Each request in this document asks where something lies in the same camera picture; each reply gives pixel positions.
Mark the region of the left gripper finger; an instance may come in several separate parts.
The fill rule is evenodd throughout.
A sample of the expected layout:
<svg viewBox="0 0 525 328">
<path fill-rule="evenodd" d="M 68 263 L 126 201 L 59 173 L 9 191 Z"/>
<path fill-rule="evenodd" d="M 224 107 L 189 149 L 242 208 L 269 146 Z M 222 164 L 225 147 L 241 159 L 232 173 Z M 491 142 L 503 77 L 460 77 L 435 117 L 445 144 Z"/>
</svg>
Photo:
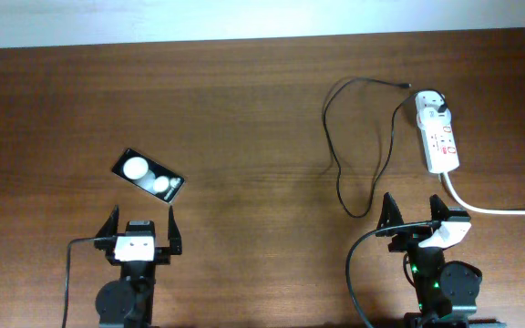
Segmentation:
<svg viewBox="0 0 525 328">
<path fill-rule="evenodd" d="M 168 241 L 170 243 L 170 254 L 182 254 L 182 238 L 175 221 L 172 206 L 169 207 L 168 215 Z"/>
<path fill-rule="evenodd" d="M 111 238 L 118 234 L 119 207 L 115 205 L 110 212 L 108 219 L 99 229 L 96 238 Z"/>
</svg>

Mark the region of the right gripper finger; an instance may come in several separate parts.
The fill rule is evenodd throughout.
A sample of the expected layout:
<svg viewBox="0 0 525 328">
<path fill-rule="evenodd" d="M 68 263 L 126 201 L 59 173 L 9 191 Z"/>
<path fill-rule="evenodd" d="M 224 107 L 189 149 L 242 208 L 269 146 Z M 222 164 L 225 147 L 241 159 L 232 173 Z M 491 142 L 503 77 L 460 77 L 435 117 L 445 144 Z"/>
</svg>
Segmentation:
<svg viewBox="0 0 525 328">
<path fill-rule="evenodd" d="M 429 198 L 429 204 L 432 221 L 445 221 L 448 219 L 448 206 L 442 201 L 442 199 L 437 194 L 434 194 Z"/>
<path fill-rule="evenodd" d="M 392 195 L 387 192 L 383 197 L 382 211 L 376 227 L 379 230 L 400 226 L 404 223 L 402 214 Z"/>
</svg>

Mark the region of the black smartphone with white circles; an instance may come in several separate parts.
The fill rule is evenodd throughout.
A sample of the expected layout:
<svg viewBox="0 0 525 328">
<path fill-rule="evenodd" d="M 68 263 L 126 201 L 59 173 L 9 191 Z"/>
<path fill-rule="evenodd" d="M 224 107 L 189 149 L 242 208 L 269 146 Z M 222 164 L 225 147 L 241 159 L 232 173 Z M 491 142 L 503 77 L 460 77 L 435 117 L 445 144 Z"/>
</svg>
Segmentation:
<svg viewBox="0 0 525 328">
<path fill-rule="evenodd" d="M 111 172 L 168 204 L 175 200 L 186 182 L 180 174 L 131 148 L 119 156 Z"/>
</svg>

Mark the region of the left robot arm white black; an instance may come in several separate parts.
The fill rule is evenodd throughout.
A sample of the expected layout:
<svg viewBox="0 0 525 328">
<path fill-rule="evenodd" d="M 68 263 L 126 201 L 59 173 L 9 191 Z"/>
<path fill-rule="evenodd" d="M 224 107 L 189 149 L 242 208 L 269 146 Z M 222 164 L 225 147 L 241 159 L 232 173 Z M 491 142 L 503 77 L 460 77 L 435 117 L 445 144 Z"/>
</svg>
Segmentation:
<svg viewBox="0 0 525 328">
<path fill-rule="evenodd" d="M 169 265 L 182 254 L 182 239 L 168 210 L 167 246 L 156 245 L 152 220 L 132 220 L 118 232 L 119 209 L 114 208 L 95 236 L 94 246 L 105 252 L 108 263 L 120 268 L 118 279 L 106 283 L 98 292 L 95 307 L 101 327 L 150 327 L 156 268 Z"/>
</svg>

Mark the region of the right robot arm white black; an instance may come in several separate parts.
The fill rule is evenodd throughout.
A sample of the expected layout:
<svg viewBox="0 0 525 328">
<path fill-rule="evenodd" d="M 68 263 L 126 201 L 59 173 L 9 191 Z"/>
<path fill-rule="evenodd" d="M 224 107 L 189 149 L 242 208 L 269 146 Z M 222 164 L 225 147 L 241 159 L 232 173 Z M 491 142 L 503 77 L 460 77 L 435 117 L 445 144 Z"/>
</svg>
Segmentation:
<svg viewBox="0 0 525 328">
<path fill-rule="evenodd" d="M 412 279 L 418 313 L 404 316 L 406 327 L 468 327 L 477 312 L 482 272 L 463 261 L 447 261 L 444 251 L 460 243 L 471 218 L 460 207 L 447 206 L 438 195 L 429 198 L 431 219 L 421 225 L 403 221 L 390 193 L 376 226 L 378 237 L 389 237 L 390 252 L 404 255 L 403 270 Z"/>
</svg>

